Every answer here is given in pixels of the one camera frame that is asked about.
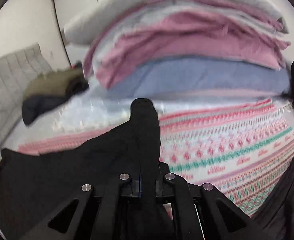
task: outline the green stripe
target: green stripe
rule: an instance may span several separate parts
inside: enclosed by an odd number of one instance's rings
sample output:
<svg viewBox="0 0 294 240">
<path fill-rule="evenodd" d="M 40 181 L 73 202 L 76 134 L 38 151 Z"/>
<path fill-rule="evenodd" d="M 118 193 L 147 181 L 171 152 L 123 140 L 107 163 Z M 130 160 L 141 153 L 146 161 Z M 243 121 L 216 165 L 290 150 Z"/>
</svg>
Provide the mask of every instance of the green stripe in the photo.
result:
<svg viewBox="0 0 294 240">
<path fill-rule="evenodd" d="M 221 156 L 216 156 L 216 157 L 208 158 L 208 159 L 201 160 L 201 161 L 194 161 L 192 163 L 184 163 L 184 164 L 169 166 L 169 169 L 170 169 L 170 172 L 182 172 L 182 171 L 190 171 L 192 169 L 197 169 L 199 167 L 205 168 L 207 166 L 212 166 L 216 163 L 226 162 L 226 161 L 232 160 L 234 158 L 237 158 L 239 156 L 243 156 L 249 152 L 256 151 L 259 148 L 262 148 L 262 147 L 272 143 L 273 141 L 276 141 L 280 137 L 289 133 L 291 130 L 292 130 L 292 128 L 289 127 L 286 130 L 282 131 L 281 133 L 275 135 L 274 137 L 268 138 L 268 139 L 261 141 L 255 145 L 237 150 L 235 152 L 229 152 L 229 153 L 221 155 Z"/>
</svg>

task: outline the round metal bolt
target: round metal bolt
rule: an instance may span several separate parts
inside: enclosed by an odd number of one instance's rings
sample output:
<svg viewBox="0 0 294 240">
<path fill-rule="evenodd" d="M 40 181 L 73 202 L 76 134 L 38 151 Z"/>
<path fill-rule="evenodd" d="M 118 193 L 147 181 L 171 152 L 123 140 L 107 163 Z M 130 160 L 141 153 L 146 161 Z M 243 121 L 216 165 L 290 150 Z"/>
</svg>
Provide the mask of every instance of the round metal bolt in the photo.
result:
<svg viewBox="0 0 294 240">
<path fill-rule="evenodd" d="M 89 190 L 91 190 L 91 185 L 89 185 L 89 184 L 85 184 L 85 185 L 83 185 L 83 186 L 81 187 L 81 189 L 82 189 L 83 191 L 89 191 Z"/>
<path fill-rule="evenodd" d="M 167 173 L 167 174 L 165 175 L 165 178 L 166 178 L 166 179 L 169 179 L 169 180 L 172 180 L 172 179 L 175 178 L 175 175 L 172 174 L 172 173 Z"/>
<path fill-rule="evenodd" d="M 210 183 L 205 183 L 203 185 L 203 187 L 204 187 L 205 190 L 208 190 L 208 191 L 211 191 L 214 188 L 214 186 L 212 184 L 210 184 Z"/>
<path fill-rule="evenodd" d="M 119 178 L 122 180 L 127 180 L 127 179 L 129 179 L 129 175 L 127 173 L 123 173 L 119 176 Z"/>
</svg>

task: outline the light blue sheet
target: light blue sheet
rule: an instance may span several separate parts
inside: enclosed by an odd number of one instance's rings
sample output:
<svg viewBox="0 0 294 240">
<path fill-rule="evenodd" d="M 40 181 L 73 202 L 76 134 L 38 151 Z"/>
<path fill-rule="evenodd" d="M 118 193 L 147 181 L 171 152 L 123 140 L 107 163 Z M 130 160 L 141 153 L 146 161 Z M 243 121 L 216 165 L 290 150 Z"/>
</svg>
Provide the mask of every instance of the light blue sheet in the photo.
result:
<svg viewBox="0 0 294 240">
<path fill-rule="evenodd" d="M 240 61 L 204 57 L 171 57 L 149 61 L 107 91 L 107 98 L 150 97 L 212 89 L 250 89 L 281 94 L 289 76 L 280 71 Z"/>
</svg>

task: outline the stack of bedding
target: stack of bedding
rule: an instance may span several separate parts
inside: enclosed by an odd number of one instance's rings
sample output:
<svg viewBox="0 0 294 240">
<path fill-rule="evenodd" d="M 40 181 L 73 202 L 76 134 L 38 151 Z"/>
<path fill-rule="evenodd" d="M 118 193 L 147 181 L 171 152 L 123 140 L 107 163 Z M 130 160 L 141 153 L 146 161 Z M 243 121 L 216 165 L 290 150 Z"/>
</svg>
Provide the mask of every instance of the stack of bedding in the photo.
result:
<svg viewBox="0 0 294 240">
<path fill-rule="evenodd" d="M 64 30 L 69 42 L 91 44 L 90 89 L 30 127 L 43 133 L 21 152 L 75 148 L 127 121 L 130 103 L 146 97 L 159 113 L 161 161 L 257 211 L 294 156 L 287 102 L 275 98 L 290 88 L 288 28 L 272 3 L 108 0 Z"/>
</svg>

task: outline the triangular cutout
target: triangular cutout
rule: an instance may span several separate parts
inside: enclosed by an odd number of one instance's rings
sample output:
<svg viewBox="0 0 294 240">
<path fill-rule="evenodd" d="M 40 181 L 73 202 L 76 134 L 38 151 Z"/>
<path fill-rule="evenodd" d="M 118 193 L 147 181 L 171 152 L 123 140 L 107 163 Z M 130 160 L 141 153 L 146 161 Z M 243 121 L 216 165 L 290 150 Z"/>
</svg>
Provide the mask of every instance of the triangular cutout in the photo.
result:
<svg viewBox="0 0 294 240">
<path fill-rule="evenodd" d="M 48 227 L 60 232 L 68 231 L 71 220 L 79 204 L 79 199 L 74 199 L 68 206 L 59 212 L 49 223 Z"/>
<path fill-rule="evenodd" d="M 229 233 L 235 232 L 246 226 L 245 222 L 235 214 L 223 201 L 217 200 L 217 206 L 223 217 Z"/>
</svg>

